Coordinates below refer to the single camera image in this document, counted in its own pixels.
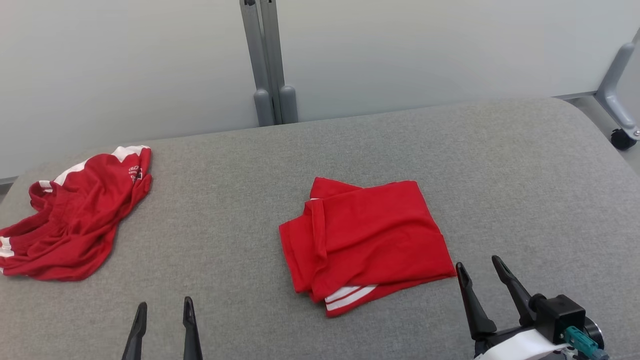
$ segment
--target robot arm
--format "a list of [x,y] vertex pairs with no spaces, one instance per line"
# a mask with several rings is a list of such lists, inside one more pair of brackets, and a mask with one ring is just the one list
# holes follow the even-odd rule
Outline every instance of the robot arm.
[[[200,348],[200,335],[196,324],[196,314],[193,311],[193,300],[190,297],[184,298],[184,314],[182,317],[184,324],[184,360],[202,360],[202,349]],[[138,305],[136,317],[127,339],[127,346],[122,354],[122,360],[141,360],[142,337],[147,332],[147,303],[141,302]]]
[[473,290],[462,263],[456,265],[475,360],[590,359],[607,360],[600,329],[585,310],[564,295],[533,297],[498,256],[492,256],[498,277],[507,286],[520,314],[520,326],[498,331]]

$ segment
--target gray table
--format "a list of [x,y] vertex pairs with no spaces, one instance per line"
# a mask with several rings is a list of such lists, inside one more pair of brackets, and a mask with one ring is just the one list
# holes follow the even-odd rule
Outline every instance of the gray table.
[[[499,329],[517,324],[498,254],[532,293],[571,297],[613,359],[640,357],[640,186],[579,110],[555,99],[437,106],[148,142],[152,191],[83,282],[0,279],[0,358],[119,359],[147,301],[145,359],[179,359],[195,301],[206,359],[470,359],[455,278],[335,319],[293,292],[278,225],[315,176],[358,186],[418,181],[454,261]],[[27,188],[112,147],[39,166],[0,206],[30,214]]]

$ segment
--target clothing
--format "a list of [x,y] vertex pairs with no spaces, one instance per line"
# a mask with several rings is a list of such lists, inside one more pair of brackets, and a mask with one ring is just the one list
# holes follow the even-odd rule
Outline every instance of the clothing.
[[29,188],[37,214],[0,230],[0,272],[79,281],[109,256],[120,221],[148,193],[151,149],[118,147]]
[[359,188],[318,177],[310,198],[280,236],[295,291],[325,301],[327,316],[456,275],[415,181]]

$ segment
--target printed logo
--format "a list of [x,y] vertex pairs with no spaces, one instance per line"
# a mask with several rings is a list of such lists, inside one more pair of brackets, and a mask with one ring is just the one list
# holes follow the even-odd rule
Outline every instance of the printed logo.
[[131,176],[131,181],[135,184],[136,180],[142,180],[142,168],[137,165],[129,168],[129,175]]

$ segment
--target black wheel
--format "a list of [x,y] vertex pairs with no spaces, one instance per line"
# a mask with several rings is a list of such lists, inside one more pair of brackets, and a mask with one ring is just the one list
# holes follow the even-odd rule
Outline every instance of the black wheel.
[[604,337],[602,336],[602,331],[592,319],[586,316],[584,317],[583,330],[593,341],[598,343],[598,348],[604,348]]
[[613,133],[611,133],[611,143],[616,149],[624,151],[635,145],[636,141],[631,139],[624,130],[615,129]]

